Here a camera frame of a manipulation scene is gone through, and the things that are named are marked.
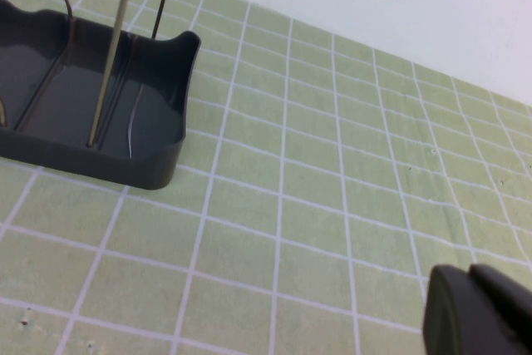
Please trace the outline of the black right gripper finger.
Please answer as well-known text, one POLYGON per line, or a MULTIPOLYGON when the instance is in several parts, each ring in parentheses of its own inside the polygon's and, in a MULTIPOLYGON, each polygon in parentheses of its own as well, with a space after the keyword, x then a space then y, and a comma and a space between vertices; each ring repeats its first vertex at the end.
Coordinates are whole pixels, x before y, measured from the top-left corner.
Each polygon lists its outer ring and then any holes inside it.
POLYGON ((438 264, 422 336, 427 354, 530 354, 531 291, 487 264, 438 264))

